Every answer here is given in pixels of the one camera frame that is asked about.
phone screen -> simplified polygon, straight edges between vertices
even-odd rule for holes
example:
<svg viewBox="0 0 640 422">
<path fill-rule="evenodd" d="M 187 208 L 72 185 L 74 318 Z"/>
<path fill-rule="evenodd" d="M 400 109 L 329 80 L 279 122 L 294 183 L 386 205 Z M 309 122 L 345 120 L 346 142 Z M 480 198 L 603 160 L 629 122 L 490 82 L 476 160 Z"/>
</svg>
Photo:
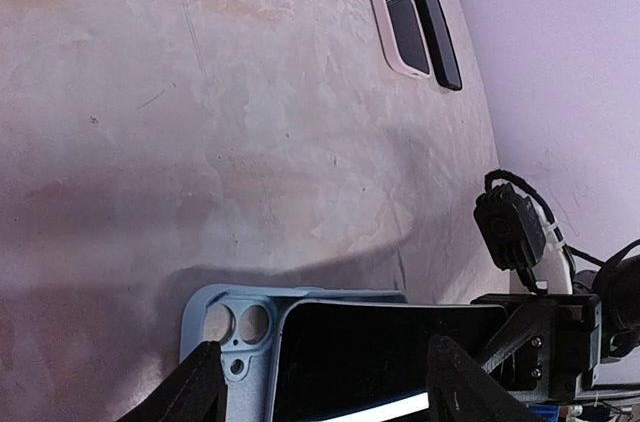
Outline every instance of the phone screen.
<svg viewBox="0 0 640 422">
<path fill-rule="evenodd" d="M 427 420 L 430 337 L 449 336 L 475 356 L 506 318 L 494 306 L 302 303 L 282 326 L 272 420 Z M 372 415 L 410 401 L 415 410 L 400 416 Z M 367 414 L 353 418 L 358 413 Z"/>
<path fill-rule="evenodd" d="M 427 54 L 413 3 L 411 0 L 386 0 L 386 3 L 400 58 L 406 65 L 428 74 Z"/>
<path fill-rule="evenodd" d="M 451 90 L 462 90 L 458 60 L 440 0 L 415 0 L 424 37 L 429 46 L 433 72 L 438 83 Z"/>
</svg>

pink marble surface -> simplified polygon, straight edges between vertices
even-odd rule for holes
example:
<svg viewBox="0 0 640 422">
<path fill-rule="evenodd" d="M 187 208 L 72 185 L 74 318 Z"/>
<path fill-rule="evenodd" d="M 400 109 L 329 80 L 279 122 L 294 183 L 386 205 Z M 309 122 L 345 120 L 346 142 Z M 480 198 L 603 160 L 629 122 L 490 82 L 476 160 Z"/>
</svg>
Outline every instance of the pink marble surface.
<svg viewBox="0 0 640 422">
<path fill-rule="evenodd" d="M 369 0 L 0 0 L 0 418 L 107 421 L 208 283 L 506 288 L 465 89 L 386 65 Z"/>
</svg>

white wall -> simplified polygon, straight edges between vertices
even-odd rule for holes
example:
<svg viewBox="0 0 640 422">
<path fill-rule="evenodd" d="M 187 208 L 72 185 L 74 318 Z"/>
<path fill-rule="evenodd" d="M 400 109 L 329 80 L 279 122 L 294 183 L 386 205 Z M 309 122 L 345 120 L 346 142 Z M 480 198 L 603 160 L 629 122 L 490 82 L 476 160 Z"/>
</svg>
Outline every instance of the white wall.
<svg viewBox="0 0 640 422">
<path fill-rule="evenodd" d="M 640 237 L 640 0 L 461 2 L 501 165 L 577 247 L 607 257 Z M 640 380 L 635 362 L 605 378 Z"/>
</svg>

